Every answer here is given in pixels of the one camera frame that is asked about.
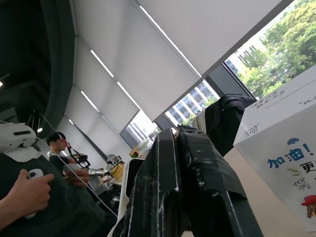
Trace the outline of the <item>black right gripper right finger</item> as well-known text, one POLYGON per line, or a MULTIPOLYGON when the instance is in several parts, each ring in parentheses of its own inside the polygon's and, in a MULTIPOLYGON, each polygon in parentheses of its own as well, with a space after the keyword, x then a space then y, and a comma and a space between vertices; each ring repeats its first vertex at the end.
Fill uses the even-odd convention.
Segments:
POLYGON ((209 137, 195 128, 180 127, 176 141, 193 235, 263 236, 239 177, 209 137))

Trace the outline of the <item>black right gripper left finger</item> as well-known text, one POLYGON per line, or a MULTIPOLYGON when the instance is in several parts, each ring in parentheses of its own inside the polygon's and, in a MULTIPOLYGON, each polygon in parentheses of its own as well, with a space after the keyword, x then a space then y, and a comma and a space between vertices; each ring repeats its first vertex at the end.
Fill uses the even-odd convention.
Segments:
POLYGON ((128 237, 176 237, 179 162, 171 129, 156 139, 136 177, 126 216, 128 237))

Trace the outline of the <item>operator left hand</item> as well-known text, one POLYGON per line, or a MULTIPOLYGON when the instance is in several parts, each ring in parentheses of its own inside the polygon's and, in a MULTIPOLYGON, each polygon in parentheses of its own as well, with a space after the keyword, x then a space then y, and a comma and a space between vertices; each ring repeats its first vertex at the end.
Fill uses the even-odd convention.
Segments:
POLYGON ((69 163, 64 166, 64 178, 72 185, 86 189, 89 181, 89 173, 77 164, 69 163))

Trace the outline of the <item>operator right hand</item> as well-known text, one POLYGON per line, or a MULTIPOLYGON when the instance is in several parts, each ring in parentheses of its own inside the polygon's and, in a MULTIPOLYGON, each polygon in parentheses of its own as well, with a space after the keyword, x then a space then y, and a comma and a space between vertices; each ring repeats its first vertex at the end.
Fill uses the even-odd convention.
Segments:
POLYGON ((22 169, 9 193, 0 200, 0 217, 16 221, 45 209, 50 199, 49 182, 53 179, 52 174, 28 179, 26 170, 22 169))

